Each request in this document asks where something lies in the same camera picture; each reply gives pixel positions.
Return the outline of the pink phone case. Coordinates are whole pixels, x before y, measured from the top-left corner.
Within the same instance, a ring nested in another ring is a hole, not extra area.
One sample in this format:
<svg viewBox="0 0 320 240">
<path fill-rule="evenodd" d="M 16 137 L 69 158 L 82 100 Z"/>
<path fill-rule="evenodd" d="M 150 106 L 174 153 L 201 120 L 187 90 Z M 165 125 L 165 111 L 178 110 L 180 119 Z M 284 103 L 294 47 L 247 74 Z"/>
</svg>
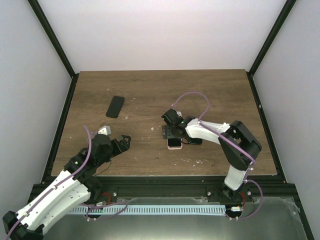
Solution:
<svg viewBox="0 0 320 240">
<path fill-rule="evenodd" d="M 183 143 L 179 138 L 167 139 L 167 148 L 169 150 L 180 150 L 183 147 Z"/>
</svg>

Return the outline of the black phone case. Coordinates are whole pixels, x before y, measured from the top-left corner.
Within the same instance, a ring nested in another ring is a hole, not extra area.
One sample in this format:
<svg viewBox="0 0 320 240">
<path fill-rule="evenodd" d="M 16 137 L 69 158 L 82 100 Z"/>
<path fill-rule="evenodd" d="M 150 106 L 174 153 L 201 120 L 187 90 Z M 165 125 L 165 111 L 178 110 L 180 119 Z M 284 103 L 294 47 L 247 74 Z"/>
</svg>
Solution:
<svg viewBox="0 0 320 240">
<path fill-rule="evenodd" d="M 200 138 L 187 138 L 186 144 L 187 145 L 201 145 L 203 143 L 203 140 Z"/>
</svg>

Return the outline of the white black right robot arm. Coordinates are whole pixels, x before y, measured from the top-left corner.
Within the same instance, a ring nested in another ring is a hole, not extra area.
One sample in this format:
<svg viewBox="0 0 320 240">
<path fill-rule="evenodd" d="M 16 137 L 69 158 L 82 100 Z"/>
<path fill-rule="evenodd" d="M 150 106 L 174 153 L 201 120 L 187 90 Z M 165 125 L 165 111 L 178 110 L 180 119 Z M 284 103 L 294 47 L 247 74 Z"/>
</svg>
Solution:
<svg viewBox="0 0 320 240">
<path fill-rule="evenodd" d="M 253 169 L 262 145 L 250 130 L 238 120 L 233 123 L 213 123 L 202 121 L 194 116 L 183 118 L 174 109 L 169 109 L 161 118 L 166 123 L 163 138 L 175 142 L 168 148 L 179 145 L 201 145 L 209 141 L 221 146 L 229 163 L 229 169 L 222 185 L 223 198 L 229 202 L 240 196 L 240 189 Z"/>
</svg>

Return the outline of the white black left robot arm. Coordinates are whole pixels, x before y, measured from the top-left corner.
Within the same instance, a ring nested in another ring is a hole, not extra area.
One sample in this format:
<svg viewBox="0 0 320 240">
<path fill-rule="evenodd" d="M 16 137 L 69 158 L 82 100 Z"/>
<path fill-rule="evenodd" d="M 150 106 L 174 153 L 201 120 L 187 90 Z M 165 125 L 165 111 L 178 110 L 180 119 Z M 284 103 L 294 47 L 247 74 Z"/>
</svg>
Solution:
<svg viewBox="0 0 320 240">
<path fill-rule="evenodd" d="M 97 202 L 102 196 L 102 184 L 94 175 L 97 168 L 129 150 L 130 143 L 128 135 L 115 139 L 106 134 L 95 135 L 43 192 L 22 209 L 3 216 L 5 238 L 41 240 L 74 207 L 86 201 Z"/>
</svg>

